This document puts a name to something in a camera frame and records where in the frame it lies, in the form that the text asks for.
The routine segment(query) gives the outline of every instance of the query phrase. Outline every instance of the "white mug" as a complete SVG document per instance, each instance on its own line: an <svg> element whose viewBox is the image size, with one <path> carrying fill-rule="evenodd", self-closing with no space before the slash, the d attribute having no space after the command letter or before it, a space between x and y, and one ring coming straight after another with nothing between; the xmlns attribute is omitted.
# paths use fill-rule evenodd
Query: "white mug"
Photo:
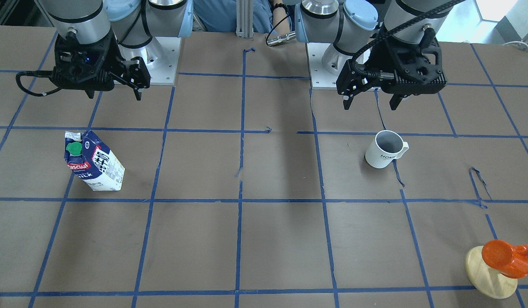
<svg viewBox="0 0 528 308"><path fill-rule="evenodd" d="M374 168L385 168L392 160L401 158L409 149L409 144L403 141L395 131L379 131L365 152L365 160Z"/></svg>

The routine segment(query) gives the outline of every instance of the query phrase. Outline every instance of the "mug handle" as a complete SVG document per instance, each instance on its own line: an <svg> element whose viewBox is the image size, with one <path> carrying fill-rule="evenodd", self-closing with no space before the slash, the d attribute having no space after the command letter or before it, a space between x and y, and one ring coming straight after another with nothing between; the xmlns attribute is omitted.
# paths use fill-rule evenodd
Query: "mug handle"
<svg viewBox="0 0 528 308"><path fill-rule="evenodd" d="M515 246L514 250L523 256L528 257L528 245Z"/></svg>
<svg viewBox="0 0 528 308"><path fill-rule="evenodd" d="M409 149L409 144L408 142L403 142L403 148L401 149L401 152L399 152L399 154L397 154L397 156L395 157L396 160L398 160L399 158L401 158L401 156L403 156L403 154L405 154L405 152Z"/></svg>

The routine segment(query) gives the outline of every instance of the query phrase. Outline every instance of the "light blue joint cap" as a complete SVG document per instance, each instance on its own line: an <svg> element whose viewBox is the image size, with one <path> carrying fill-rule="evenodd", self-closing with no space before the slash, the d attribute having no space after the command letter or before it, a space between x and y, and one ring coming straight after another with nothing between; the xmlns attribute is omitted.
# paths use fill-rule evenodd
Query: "light blue joint cap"
<svg viewBox="0 0 528 308"><path fill-rule="evenodd" d="M378 24L376 8L365 0L346 0L344 12L359 27L372 31Z"/></svg>
<svg viewBox="0 0 528 308"><path fill-rule="evenodd" d="M302 19L302 12L300 10L300 3L295 6L295 30L297 30L297 40L302 43L309 43L306 29L304 28L304 20Z"/></svg>
<svg viewBox="0 0 528 308"><path fill-rule="evenodd" d="M127 17L137 7L141 0L104 0L104 8L108 13L108 20L118 21Z"/></svg>
<svg viewBox="0 0 528 308"><path fill-rule="evenodd" d="M188 0L186 3L186 10L184 11L184 18L182 18L182 24L180 25L180 31L178 37L188 37L192 35L192 27L194 23L194 2Z"/></svg>

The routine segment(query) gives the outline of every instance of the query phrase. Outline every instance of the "blue shirt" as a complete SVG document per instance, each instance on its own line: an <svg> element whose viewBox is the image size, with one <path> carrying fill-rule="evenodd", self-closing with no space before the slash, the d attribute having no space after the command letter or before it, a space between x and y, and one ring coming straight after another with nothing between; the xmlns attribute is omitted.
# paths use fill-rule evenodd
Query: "blue shirt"
<svg viewBox="0 0 528 308"><path fill-rule="evenodd" d="M207 27L215 33L233 33L237 27L235 0L193 0L194 10ZM272 11L268 0L254 0L252 28L256 33L269 33L272 29Z"/></svg>

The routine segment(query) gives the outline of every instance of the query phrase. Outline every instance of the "black bracelet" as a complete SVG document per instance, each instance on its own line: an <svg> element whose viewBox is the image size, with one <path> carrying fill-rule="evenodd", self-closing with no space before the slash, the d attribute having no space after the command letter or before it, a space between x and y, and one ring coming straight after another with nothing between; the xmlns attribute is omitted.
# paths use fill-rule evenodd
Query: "black bracelet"
<svg viewBox="0 0 528 308"><path fill-rule="evenodd" d="M287 14L287 6L285 5L285 3L276 3L273 5L273 8L272 8L272 12L276 9L276 8L283 8L285 10L285 14Z"/></svg>

